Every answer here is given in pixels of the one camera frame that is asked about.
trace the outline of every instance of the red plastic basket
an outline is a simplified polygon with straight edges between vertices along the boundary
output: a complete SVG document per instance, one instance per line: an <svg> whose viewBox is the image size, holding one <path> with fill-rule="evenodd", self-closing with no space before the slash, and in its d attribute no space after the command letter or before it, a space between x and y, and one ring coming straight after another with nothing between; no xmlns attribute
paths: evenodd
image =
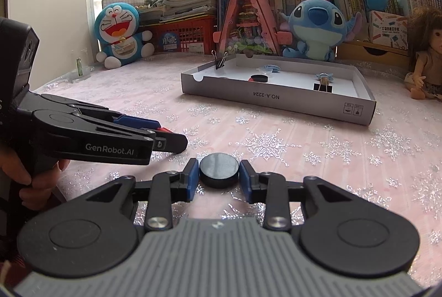
<svg viewBox="0 0 442 297"><path fill-rule="evenodd" d="M214 15L180 20L178 22L160 23L144 27L152 32L151 42L155 51L181 51L210 54L216 49L213 34L216 31L217 18ZM164 41L167 33L168 42Z"/></svg>

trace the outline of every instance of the binder clip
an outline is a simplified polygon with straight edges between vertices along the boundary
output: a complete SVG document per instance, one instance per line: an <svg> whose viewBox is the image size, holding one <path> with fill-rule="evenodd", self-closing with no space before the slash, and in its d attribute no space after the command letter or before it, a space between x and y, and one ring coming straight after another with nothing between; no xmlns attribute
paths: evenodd
<svg viewBox="0 0 442 297"><path fill-rule="evenodd" d="M318 78L319 83L315 83L313 90L331 93L333 87L330 85L330 82L333 81L333 74L319 73L316 77Z"/></svg>

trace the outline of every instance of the metal pivot screw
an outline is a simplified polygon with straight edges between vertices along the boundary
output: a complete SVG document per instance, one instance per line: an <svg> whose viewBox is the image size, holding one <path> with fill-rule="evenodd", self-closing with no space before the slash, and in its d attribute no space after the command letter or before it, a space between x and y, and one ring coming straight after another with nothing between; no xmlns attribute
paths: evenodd
<svg viewBox="0 0 442 297"><path fill-rule="evenodd" d="M269 218L268 225L273 228L283 228L287 226L288 220L281 216L275 216Z"/></svg>
<svg viewBox="0 0 442 297"><path fill-rule="evenodd" d="M169 221L164 217L151 217L147 220L147 225L151 228L161 229L167 227Z"/></svg>

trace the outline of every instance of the black puck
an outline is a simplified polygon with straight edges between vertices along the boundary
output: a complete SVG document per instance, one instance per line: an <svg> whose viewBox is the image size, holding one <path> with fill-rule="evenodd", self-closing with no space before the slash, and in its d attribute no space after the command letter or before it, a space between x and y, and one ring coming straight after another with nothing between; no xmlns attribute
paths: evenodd
<svg viewBox="0 0 442 297"><path fill-rule="evenodd" d="M266 83L269 81L269 77L267 75L252 75L250 78L258 83Z"/></svg>
<svg viewBox="0 0 442 297"><path fill-rule="evenodd" d="M199 178L206 186L226 189L238 182L238 161L229 154L207 155L199 164Z"/></svg>

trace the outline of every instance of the finger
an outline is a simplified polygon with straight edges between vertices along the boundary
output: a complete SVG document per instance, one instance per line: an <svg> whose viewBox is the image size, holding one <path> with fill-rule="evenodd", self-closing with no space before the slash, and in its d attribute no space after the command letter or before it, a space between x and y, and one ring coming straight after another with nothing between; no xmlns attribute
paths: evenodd
<svg viewBox="0 0 442 297"><path fill-rule="evenodd" d="M0 168L12 180L22 185L30 185L32 179L14 150L8 147L0 149Z"/></svg>
<svg viewBox="0 0 442 297"><path fill-rule="evenodd" d="M60 169L58 166L53 167L51 170L42 172L32 179L32 187L36 189L53 189L57 186L58 179L60 178Z"/></svg>
<svg viewBox="0 0 442 297"><path fill-rule="evenodd" d="M58 161L58 168L61 171L64 171L65 169L68 168L70 162L71 162L71 160L60 160L60 161Z"/></svg>
<svg viewBox="0 0 442 297"><path fill-rule="evenodd" d="M20 190L19 196L23 200L23 202L26 203L46 204L46 202L49 200L49 197L51 196L51 193L52 189L37 190L33 188L26 188Z"/></svg>

